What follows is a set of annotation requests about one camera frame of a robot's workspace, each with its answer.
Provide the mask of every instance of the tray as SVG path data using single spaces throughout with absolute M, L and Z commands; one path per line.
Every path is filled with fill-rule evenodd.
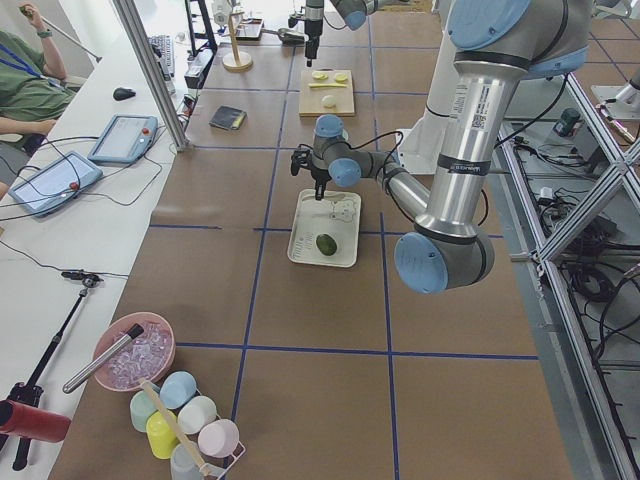
M 350 192 L 325 191 L 324 199 L 315 199 L 315 191 L 303 190 L 289 238 L 287 255 L 295 263 L 351 267 L 358 254 L 360 230 L 360 196 Z M 338 245 L 336 253 L 326 256 L 318 250 L 316 237 L 326 233 Z

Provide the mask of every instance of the black tape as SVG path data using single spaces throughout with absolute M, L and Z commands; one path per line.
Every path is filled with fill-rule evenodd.
M 449 157 L 440 154 L 438 157 L 438 166 L 446 168 L 449 173 L 459 173 L 461 175 L 478 175 L 484 177 L 491 169 L 491 161 L 488 162 L 470 162 L 468 160 L 460 160 L 459 158 Z

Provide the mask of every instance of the pink bowl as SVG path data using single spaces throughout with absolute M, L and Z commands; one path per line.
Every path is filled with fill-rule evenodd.
M 160 380 L 169 370 L 176 355 L 176 342 L 171 325 L 160 315 L 138 312 L 126 315 L 102 334 L 93 352 L 93 358 L 113 345 L 134 323 L 144 332 L 118 352 L 96 373 L 95 379 L 107 390 L 133 392 L 140 389 L 138 380 Z

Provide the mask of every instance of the wooden board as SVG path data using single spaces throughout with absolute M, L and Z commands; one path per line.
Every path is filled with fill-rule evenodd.
M 316 80 L 312 77 L 315 70 L 304 69 L 300 74 L 300 105 L 298 113 L 301 117 L 318 117 L 326 113 L 333 113 L 344 117 L 353 117 L 356 114 L 353 99 L 353 76 L 351 70 L 322 70 L 329 74 L 326 80 Z M 336 83 L 334 76 L 337 73 L 347 75 L 346 87 L 311 88 L 310 83 Z M 325 95 L 333 95 L 336 106 L 325 108 L 322 106 L 322 98 Z

